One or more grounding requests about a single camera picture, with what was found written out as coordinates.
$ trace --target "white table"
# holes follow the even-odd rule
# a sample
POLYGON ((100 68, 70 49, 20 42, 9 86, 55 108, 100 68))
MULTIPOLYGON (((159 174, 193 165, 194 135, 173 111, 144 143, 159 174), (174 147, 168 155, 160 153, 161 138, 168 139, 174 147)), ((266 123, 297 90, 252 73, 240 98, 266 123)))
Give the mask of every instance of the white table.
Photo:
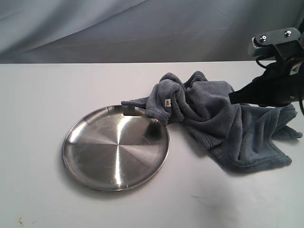
MULTIPOLYGON (((100 193, 65 173, 61 145, 77 120, 196 70, 235 89, 263 72, 254 62, 0 65, 0 228, 302 228, 303 139, 276 143, 290 166, 240 175, 173 124, 167 161, 134 190, 100 193)), ((289 126, 304 132, 304 117, 289 126)))

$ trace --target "towel label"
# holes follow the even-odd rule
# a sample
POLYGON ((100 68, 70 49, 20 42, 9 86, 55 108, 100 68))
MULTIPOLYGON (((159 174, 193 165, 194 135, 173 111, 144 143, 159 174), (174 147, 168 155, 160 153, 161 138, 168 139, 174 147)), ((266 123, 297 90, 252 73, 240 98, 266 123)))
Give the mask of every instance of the towel label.
POLYGON ((165 107, 171 107, 171 99, 165 99, 165 107))
POLYGON ((303 61, 301 61, 300 63, 297 63, 297 64, 293 65, 291 67, 289 75, 295 75, 295 74, 297 74, 299 72, 299 69, 300 69, 302 63, 303 63, 303 61))

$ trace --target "gray backdrop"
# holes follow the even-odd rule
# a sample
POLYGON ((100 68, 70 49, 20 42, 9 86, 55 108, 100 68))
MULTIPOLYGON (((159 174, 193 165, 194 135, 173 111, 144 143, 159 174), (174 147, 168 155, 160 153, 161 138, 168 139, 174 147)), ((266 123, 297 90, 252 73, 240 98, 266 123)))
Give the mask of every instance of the gray backdrop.
POLYGON ((0 0, 0 63, 247 60, 303 0, 0 0))

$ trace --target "crumpled towel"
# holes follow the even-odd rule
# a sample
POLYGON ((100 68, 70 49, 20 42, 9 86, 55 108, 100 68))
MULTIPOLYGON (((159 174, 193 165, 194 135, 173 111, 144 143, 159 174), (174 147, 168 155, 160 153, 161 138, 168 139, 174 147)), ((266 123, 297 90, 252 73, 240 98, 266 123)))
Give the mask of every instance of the crumpled towel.
POLYGON ((230 92, 230 84, 208 81, 200 71, 184 84, 167 73, 149 97, 122 101, 122 105, 145 108, 147 117, 164 125, 181 122, 210 156, 230 171, 249 173, 289 165, 292 160, 272 139, 302 137, 286 126, 295 118, 295 108, 231 105, 230 92))

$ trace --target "stainless steel plate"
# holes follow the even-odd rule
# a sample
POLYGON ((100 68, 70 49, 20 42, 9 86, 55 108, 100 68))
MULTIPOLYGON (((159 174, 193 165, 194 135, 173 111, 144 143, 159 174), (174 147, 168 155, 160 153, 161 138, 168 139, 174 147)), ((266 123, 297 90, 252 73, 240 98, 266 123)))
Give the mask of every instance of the stainless steel plate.
POLYGON ((62 148, 68 172, 100 191, 131 189, 152 177, 166 160, 169 135, 165 126, 152 124, 143 112, 109 106, 81 119, 62 148))

